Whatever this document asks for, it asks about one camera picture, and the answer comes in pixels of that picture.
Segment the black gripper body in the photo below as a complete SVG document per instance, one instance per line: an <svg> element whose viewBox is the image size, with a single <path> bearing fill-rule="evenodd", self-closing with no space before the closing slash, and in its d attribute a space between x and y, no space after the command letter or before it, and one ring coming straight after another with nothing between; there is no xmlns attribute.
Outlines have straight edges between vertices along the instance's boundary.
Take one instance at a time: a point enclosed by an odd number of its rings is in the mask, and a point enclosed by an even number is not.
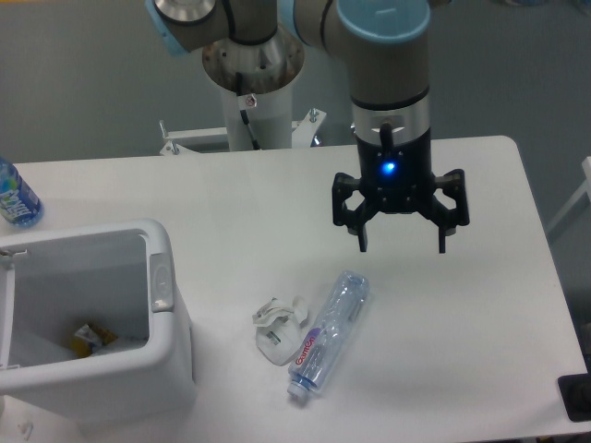
<svg viewBox="0 0 591 443"><path fill-rule="evenodd" d="M403 144L383 147L356 138L361 177L358 192L363 202L355 214L379 212L432 216L435 178L431 168L431 136L427 131Z"/></svg>

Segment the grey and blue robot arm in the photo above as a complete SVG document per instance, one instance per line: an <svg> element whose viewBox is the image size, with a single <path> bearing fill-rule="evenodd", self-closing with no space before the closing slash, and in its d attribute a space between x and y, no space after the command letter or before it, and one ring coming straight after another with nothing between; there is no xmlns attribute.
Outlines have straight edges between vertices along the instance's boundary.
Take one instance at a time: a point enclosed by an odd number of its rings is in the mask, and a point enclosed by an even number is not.
<svg viewBox="0 0 591 443"><path fill-rule="evenodd" d="M332 219L360 245L376 214L418 213L440 240L469 222L464 172L431 168L432 1L149 1L171 54L200 52L222 95L231 150L290 148L292 87L306 47L347 75L360 175L338 173Z"/></svg>

